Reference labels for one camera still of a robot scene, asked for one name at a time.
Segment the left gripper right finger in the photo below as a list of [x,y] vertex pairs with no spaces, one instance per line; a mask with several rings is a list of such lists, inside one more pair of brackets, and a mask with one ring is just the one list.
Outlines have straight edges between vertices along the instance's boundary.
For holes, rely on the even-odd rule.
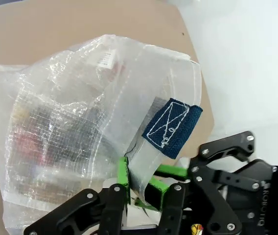
[[201,225],[204,235],[239,235],[242,223],[215,185],[191,178],[171,185],[153,177],[145,189],[145,201],[161,212],[159,235],[190,235]]

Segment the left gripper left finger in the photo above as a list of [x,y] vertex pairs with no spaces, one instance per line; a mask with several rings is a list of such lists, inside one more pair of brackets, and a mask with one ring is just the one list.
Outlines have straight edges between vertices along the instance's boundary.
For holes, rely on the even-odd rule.
[[117,177],[100,192],[85,188],[36,222],[25,235],[82,235],[97,227],[98,235],[118,235],[127,223],[130,180],[127,157],[118,162]]

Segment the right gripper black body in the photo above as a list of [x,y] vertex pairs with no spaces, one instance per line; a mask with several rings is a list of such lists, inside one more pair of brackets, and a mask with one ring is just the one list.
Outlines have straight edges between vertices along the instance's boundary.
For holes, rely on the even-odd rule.
[[278,235],[278,166],[257,159],[247,164],[241,175],[251,176],[261,183],[261,192],[253,198],[256,200],[255,217],[251,222],[242,223],[242,234]]

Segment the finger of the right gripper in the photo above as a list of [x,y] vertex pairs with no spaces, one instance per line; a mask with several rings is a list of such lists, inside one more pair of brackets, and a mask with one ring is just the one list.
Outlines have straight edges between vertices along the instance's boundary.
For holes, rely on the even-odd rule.
[[157,176],[171,177],[176,180],[209,181],[214,184],[232,186],[234,188],[255,192],[260,188],[260,181],[223,170],[214,170],[208,164],[224,157],[233,156],[246,162],[254,152],[254,136],[245,131],[199,146],[196,157],[189,160],[188,168],[162,164],[157,168]]

